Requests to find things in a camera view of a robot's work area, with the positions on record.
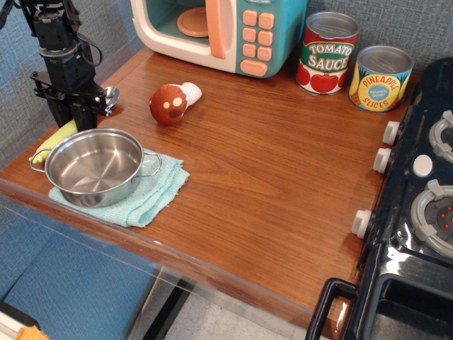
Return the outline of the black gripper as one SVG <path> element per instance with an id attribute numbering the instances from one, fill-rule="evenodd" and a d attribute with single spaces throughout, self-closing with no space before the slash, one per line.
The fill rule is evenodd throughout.
<path id="1" fill-rule="evenodd" d="M 78 131 L 94 129 L 98 125 L 96 113 L 105 113 L 106 88 L 94 80 L 103 54 L 99 52 L 95 62 L 92 46 L 90 40 L 72 40 L 61 50 L 38 48 L 47 70 L 33 72 L 30 78 L 35 82 L 36 96 L 47 101 L 59 128 L 74 119 Z"/>

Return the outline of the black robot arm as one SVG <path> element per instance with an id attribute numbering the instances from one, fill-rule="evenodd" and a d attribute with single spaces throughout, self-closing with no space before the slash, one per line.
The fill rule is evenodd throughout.
<path id="1" fill-rule="evenodd" d="M 103 61 L 93 58 L 97 45 L 80 34 L 79 11 L 72 1 L 5 1 L 1 6 L 1 27 L 12 8 L 20 9 L 38 39 L 38 53 L 46 66 L 34 71 L 35 95 L 47 105 L 59 127 L 73 120 L 78 131 L 94 129 L 98 116 L 112 112 L 119 91 L 103 88 L 95 82 L 96 67 Z"/>

